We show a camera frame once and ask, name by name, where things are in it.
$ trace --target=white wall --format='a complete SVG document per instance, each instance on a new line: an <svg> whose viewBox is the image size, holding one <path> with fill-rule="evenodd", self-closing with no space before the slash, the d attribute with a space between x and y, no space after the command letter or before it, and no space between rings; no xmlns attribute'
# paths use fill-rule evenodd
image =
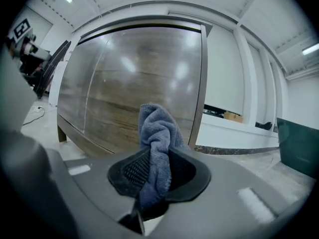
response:
<svg viewBox="0 0 319 239"><path fill-rule="evenodd" d="M242 115L244 76L234 34L214 24L207 37L207 51L205 104Z"/></svg>
<svg viewBox="0 0 319 239"><path fill-rule="evenodd" d="M287 119L289 105L288 81L276 61L271 62L271 68L273 70L276 88L276 117Z"/></svg>
<svg viewBox="0 0 319 239"><path fill-rule="evenodd" d="M50 54L53 53L60 47L60 45L65 41L70 41L71 39L71 30L68 27L60 24L54 24L44 40L41 43L41 48L49 50Z"/></svg>
<svg viewBox="0 0 319 239"><path fill-rule="evenodd" d="M254 60L251 55L248 42L243 35L243 30L234 30L234 36L239 48L244 73L244 107L243 123L255 126L257 117L257 76Z"/></svg>
<svg viewBox="0 0 319 239"><path fill-rule="evenodd" d="M288 82L288 120L319 129L319 77Z"/></svg>
<svg viewBox="0 0 319 239"><path fill-rule="evenodd" d="M249 48L251 51L251 55L254 60L254 65L256 69L256 76L257 76L257 119L256 121L264 124L266 109L267 109L267 89L266 89L266 79L265 79L265 72L262 65L261 57L259 51L249 44Z"/></svg>
<svg viewBox="0 0 319 239"><path fill-rule="evenodd" d="M60 86L67 63L67 61L60 61L55 68L49 95L49 104L51 104L52 106L58 105Z"/></svg>
<svg viewBox="0 0 319 239"><path fill-rule="evenodd" d="M40 45L52 27L52 24L26 6L22 8L15 18L9 32L13 31L25 18L28 19L30 26L33 28L33 34L36 35L35 44Z"/></svg>
<svg viewBox="0 0 319 239"><path fill-rule="evenodd" d="M265 47L261 47L259 50L261 61L263 64L263 69L265 73L266 91L267 91L267 105L265 122L271 122L271 131L274 130L274 125L276 122L276 111L277 111L277 96L276 96L276 86L273 70L270 65L269 55Z"/></svg>
<svg viewBox="0 0 319 239"><path fill-rule="evenodd" d="M206 114L202 117L196 145L240 149L279 146L274 132Z"/></svg>

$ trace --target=floor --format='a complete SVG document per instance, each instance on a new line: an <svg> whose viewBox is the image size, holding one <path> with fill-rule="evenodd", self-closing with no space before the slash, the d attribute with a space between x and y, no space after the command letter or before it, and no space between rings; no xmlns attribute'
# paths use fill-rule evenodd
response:
<svg viewBox="0 0 319 239"><path fill-rule="evenodd" d="M63 160L85 158L86 155L84 152L70 139L67 139L66 142L59 143L56 125L57 108L49 105L47 97L43 97L41 100L34 102L24 123L30 122L43 114L44 111L42 109L38 110L38 107L45 109L44 116L30 124L24 125L21 132L40 142L43 147L57 150L60 152Z"/></svg>
<svg viewBox="0 0 319 239"><path fill-rule="evenodd" d="M67 142L59 143L56 127L57 108L49 105L46 97L33 104L24 123L43 114L43 110L38 110L37 107L45 109L44 116L30 124L24 125L21 132L33 137L45 148L57 150L63 160L85 158L85 153L70 139ZM316 182L315 179L285 166L280 161L278 150L248 155L217 155L217 157L232 160L252 171L272 185L289 203L293 203L309 195ZM146 234L149 234L159 221L160 219L154 219L146 222Z"/></svg>

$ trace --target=towel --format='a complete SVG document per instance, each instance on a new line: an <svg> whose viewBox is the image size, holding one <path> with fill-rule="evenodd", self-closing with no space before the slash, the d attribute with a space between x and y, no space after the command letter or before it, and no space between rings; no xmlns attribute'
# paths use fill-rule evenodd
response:
<svg viewBox="0 0 319 239"><path fill-rule="evenodd" d="M157 104L141 105L139 118L140 147L151 147L148 181L140 191L142 211L159 203L169 190L171 172L168 148L188 146L169 112Z"/></svg>

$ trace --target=wooden cabinet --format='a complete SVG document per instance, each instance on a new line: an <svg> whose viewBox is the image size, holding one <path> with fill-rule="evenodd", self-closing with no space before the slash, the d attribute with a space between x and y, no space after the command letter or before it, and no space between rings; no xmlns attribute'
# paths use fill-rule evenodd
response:
<svg viewBox="0 0 319 239"><path fill-rule="evenodd" d="M128 27L80 41L62 79L58 116L110 153L134 151L140 105L156 103L175 118L185 142L194 143L207 70L202 28ZM72 140L77 144L79 136Z"/></svg>

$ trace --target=white pillar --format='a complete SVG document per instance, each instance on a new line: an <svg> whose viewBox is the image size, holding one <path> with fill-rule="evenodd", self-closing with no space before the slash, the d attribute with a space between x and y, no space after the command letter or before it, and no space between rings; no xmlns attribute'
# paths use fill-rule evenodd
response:
<svg viewBox="0 0 319 239"><path fill-rule="evenodd" d="M276 122L276 89L275 89L275 80L270 62L267 56L265 47L261 47L259 50L261 61L263 63L265 80L266 80L266 97L267 97L267 108L265 113L265 122L271 122L272 128L274 129L274 124Z"/></svg>
<svg viewBox="0 0 319 239"><path fill-rule="evenodd" d="M240 28L236 28L234 30L234 36L240 52L244 73L244 123L255 126L257 118L258 91L254 60L251 55L248 42Z"/></svg>
<svg viewBox="0 0 319 239"><path fill-rule="evenodd" d="M283 71L276 62L272 63L272 69L276 86L277 112L276 117L286 119L288 109L288 86Z"/></svg>

